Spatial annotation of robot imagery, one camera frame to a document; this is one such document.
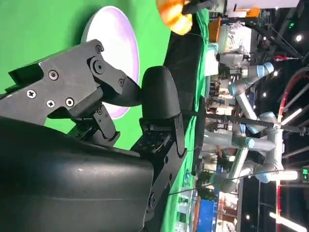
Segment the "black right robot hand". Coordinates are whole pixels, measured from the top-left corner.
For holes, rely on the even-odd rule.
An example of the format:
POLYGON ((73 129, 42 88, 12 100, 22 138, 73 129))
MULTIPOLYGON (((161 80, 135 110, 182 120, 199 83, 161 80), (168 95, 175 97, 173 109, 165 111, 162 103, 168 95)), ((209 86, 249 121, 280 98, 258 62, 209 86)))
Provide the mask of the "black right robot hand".
POLYGON ((0 97, 3 232, 140 232, 187 150, 164 66, 137 85, 91 40, 10 72, 0 97))

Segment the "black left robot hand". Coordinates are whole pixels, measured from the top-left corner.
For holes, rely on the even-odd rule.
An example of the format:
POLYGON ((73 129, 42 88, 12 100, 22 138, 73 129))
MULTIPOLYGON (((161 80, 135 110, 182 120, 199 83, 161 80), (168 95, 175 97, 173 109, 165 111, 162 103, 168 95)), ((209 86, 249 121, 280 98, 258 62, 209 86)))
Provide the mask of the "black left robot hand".
POLYGON ((183 6, 182 14, 195 14, 203 9, 211 12, 225 14, 227 9, 226 0, 190 0, 183 6))

